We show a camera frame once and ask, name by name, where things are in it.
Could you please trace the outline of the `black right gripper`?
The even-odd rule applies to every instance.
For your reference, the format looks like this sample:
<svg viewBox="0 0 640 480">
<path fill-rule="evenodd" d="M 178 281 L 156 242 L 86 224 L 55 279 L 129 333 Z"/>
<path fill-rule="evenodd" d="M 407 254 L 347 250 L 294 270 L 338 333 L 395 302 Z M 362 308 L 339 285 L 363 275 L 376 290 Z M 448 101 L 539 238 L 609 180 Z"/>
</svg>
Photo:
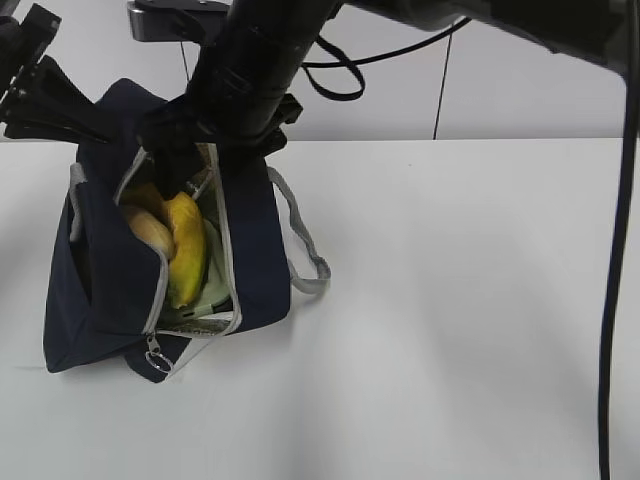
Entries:
<svg viewBox="0 0 640 480">
<path fill-rule="evenodd" d="M 225 196 L 231 200 L 267 200 L 273 195 L 264 156 L 284 148 L 283 124 L 295 123 L 303 111 L 285 94 L 267 124 L 255 134 L 232 130 L 231 116 L 221 119 L 198 111 L 182 95 L 143 116 L 137 129 L 140 146 L 154 160 L 154 183 L 163 198 L 173 198 L 205 167 L 198 146 L 230 146 L 219 151 Z"/>
</svg>

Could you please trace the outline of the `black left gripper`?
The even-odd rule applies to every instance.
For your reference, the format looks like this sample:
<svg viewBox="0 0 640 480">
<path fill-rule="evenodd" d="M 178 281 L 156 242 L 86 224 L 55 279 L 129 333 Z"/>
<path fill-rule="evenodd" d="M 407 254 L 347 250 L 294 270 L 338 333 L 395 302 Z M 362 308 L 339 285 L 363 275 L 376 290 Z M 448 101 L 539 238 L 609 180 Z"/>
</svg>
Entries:
<svg viewBox="0 0 640 480">
<path fill-rule="evenodd" d="M 118 121 L 89 100 L 44 53 L 62 19 L 35 3 L 22 20 L 17 2 L 1 4 L 1 124 L 13 140 L 108 144 Z"/>
</svg>

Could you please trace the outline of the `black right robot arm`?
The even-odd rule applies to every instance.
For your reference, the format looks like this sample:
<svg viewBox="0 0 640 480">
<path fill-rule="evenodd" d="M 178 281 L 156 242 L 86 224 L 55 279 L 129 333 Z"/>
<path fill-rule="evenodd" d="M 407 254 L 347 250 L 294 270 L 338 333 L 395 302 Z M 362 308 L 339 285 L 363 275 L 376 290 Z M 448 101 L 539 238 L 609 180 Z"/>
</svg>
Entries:
<svg viewBox="0 0 640 480">
<path fill-rule="evenodd" d="M 638 110 L 635 1 L 138 1 L 131 24 L 200 49 L 157 121 L 236 141 L 288 90 L 305 140 L 618 137 Z"/>
</svg>

